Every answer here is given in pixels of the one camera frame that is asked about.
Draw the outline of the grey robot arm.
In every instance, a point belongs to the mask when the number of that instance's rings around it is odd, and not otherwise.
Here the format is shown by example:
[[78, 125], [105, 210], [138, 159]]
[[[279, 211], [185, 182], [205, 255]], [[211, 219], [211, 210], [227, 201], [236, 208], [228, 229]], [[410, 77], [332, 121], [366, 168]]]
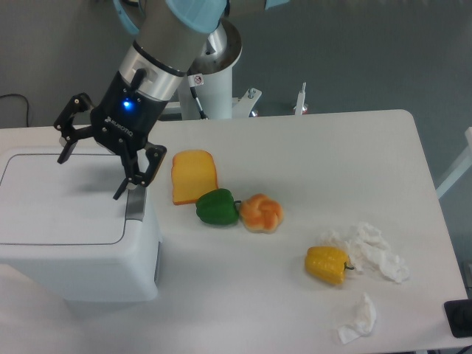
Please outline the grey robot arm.
[[55, 120], [66, 162], [81, 139], [93, 138], [118, 155], [125, 177], [114, 199], [147, 187], [166, 147], [148, 141], [167, 103], [223, 17], [268, 10], [281, 1], [147, 1], [145, 18], [99, 105], [76, 94]]

